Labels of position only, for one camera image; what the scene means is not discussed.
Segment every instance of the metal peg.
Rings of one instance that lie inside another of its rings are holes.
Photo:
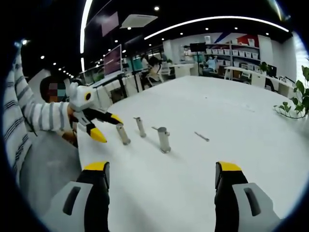
[[[170,152],[170,150],[171,150],[171,148],[169,146],[169,135],[170,135],[170,133],[167,132],[166,127],[160,127],[160,128],[152,127],[152,128],[158,131],[159,140],[160,140],[160,150],[163,153]]]
[[[134,119],[136,120],[137,126],[139,127],[140,136],[142,138],[145,138],[146,137],[146,133],[145,133],[144,126],[143,126],[141,118],[140,117],[135,117]]]
[[[124,128],[124,125],[122,125],[121,123],[117,124],[116,125],[116,128],[117,128],[117,131],[121,137],[121,140],[122,140],[122,143],[124,145],[128,145],[130,144],[131,140],[128,138],[127,134],[126,134],[126,131],[125,131],[125,128]]]

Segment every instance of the hand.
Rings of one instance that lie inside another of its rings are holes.
[[[73,116],[74,110],[68,105],[68,116],[69,118]]]
[[[70,144],[74,144],[76,142],[76,136],[72,131],[66,131],[63,133],[62,138],[67,140]]]

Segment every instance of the desk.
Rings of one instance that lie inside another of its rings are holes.
[[[251,77],[252,77],[251,84],[253,86],[265,88],[265,79],[267,78],[267,79],[271,80],[272,82],[278,83],[278,85],[279,85],[278,93],[279,94],[281,94],[281,95],[283,95],[287,98],[291,98],[295,95],[294,92],[293,92],[294,87],[292,85],[290,85],[289,83],[283,82],[283,81],[281,81],[277,78],[270,77],[270,76],[267,76],[267,75],[264,75],[264,74],[260,74],[258,72],[252,71],[252,70],[242,69],[242,68],[239,68],[239,67],[230,66],[230,67],[225,67],[225,69],[226,69],[226,71],[225,71],[224,79],[226,79],[226,78],[231,79],[232,78],[232,72],[229,72],[228,70],[240,71],[240,72],[244,72],[244,73],[247,73],[247,74],[251,74]]]
[[[197,64],[174,64],[170,67],[175,69],[175,77],[183,77],[183,76],[190,76],[190,75],[198,75],[198,67]]]
[[[273,111],[284,96],[234,81],[186,76],[112,105],[131,144],[115,125],[94,121],[106,144],[78,131],[82,167],[108,160],[109,227],[113,232],[214,231],[215,163],[236,163],[249,182],[287,216],[308,179],[309,143]],[[147,137],[139,136],[140,116]],[[167,127],[172,151],[158,148],[157,131]],[[210,139],[206,142],[194,134]]]

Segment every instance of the potted plant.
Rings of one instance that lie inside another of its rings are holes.
[[[295,106],[294,111],[291,111],[289,103],[284,101],[282,105],[275,105],[276,112],[288,118],[300,119],[307,116],[309,112],[309,68],[302,66],[303,75],[305,77],[305,86],[301,81],[295,83],[295,97],[291,100]]]
[[[260,64],[260,71],[262,72],[262,74],[266,74],[268,70],[269,70],[268,65],[266,64],[266,62],[263,61]]]

